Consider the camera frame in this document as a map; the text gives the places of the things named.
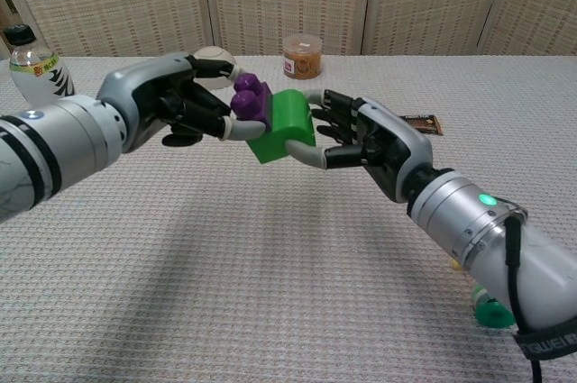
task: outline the black cable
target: black cable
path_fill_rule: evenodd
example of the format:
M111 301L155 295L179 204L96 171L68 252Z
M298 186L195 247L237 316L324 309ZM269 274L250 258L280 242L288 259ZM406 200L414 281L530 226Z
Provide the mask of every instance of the black cable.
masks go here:
M507 287L508 299L511 303L511 311L517 322L519 333L529 333L531 329L521 312L517 291L517 272L521 266L521 221L514 215L505 220L505 264L507 264ZM541 383L541 364L538 360L531 360L533 383Z

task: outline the robotic hand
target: robotic hand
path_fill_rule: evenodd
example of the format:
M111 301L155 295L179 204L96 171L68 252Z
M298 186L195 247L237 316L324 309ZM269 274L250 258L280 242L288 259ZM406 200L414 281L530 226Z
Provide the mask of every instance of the robotic hand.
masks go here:
M69 96L0 117L0 223L105 169L166 124L168 146L195 144L203 133L261 135L263 123L235 121L228 105L194 81L241 73L227 61L174 53L110 73L96 100Z
M519 205L483 191L452 169L434 169L430 141L383 105L331 90L306 92L341 143L331 149L286 143L297 160L321 169L363 166L410 218L507 306L516 341L530 360L577 351L577 259L527 221Z

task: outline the building block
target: building block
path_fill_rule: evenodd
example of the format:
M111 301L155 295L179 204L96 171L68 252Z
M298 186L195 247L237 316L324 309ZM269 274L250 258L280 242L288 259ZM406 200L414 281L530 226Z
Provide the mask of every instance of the building block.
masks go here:
M295 89L282 90L271 97L270 131L247 143L261 164L288 156L286 140L302 141L315 146L313 117L305 96Z
M231 109L236 118L263 122L270 131L272 94L267 83L260 82L254 74L246 73L234 81L234 91Z

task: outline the white tablecloth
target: white tablecloth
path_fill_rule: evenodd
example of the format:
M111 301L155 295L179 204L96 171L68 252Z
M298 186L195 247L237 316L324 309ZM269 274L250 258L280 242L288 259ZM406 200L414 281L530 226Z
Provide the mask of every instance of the white tablecloth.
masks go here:
M95 95L137 60L67 62ZM577 252L575 59L324 60L302 82L278 57L239 58L273 91L437 114L438 168L516 200ZM25 108L4 80L0 113ZM160 137L0 226L0 381L530 381L509 331L476 323L471 280L362 169L261 166L244 143ZM577 357L543 368L574 382Z

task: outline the plastic bottle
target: plastic bottle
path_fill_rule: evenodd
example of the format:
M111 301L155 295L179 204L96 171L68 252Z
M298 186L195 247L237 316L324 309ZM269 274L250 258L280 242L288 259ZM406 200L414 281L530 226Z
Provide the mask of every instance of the plastic bottle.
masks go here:
M14 51L10 57L12 80L31 106L42 106L74 95L74 84L62 59L36 40L26 24L4 30Z

